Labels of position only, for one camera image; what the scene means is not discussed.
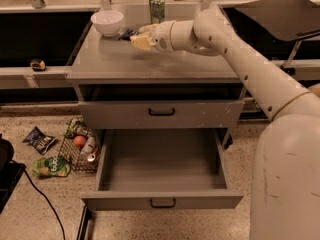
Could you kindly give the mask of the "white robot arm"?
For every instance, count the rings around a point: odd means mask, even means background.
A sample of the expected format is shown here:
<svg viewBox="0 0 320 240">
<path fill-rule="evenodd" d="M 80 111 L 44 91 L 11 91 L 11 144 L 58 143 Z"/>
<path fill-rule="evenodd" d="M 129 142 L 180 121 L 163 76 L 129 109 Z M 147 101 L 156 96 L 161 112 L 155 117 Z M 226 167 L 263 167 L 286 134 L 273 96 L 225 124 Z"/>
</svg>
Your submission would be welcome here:
<svg viewBox="0 0 320 240">
<path fill-rule="evenodd" d="M 244 42 L 218 7 L 143 26 L 131 43 L 223 56 L 271 121 L 253 161 L 250 240 L 320 240 L 320 98 Z"/>
</svg>

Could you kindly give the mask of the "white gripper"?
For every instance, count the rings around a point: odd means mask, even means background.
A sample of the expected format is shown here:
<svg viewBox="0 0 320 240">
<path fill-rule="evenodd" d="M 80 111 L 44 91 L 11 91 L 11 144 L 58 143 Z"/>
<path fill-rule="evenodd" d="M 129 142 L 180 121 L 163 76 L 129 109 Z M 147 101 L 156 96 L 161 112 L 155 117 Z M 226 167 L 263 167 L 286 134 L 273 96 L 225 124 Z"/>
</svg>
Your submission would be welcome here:
<svg viewBox="0 0 320 240">
<path fill-rule="evenodd" d="M 160 24 L 142 26 L 138 30 L 139 35 L 130 37 L 131 44 L 141 50 L 151 50 L 155 47 L 160 52 L 173 52 L 174 48 L 171 43 L 173 25 L 174 21 L 164 21 Z"/>
</svg>

